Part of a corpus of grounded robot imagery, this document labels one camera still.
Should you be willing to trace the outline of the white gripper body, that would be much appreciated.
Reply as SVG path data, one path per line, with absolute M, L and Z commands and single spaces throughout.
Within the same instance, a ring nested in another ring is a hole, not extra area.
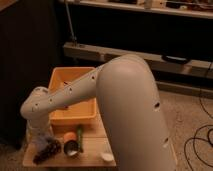
M 39 135 L 53 135 L 52 127 L 49 120 L 33 122 L 29 120 L 27 122 L 27 130 L 26 133 L 31 136 L 39 136 Z

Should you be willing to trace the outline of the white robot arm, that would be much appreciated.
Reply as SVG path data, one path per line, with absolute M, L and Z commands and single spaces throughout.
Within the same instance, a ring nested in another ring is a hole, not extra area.
M 175 171 L 177 160 L 158 88 L 146 61 L 114 58 L 50 92 L 36 87 L 20 113 L 33 134 L 45 134 L 49 114 L 94 98 L 119 171 Z

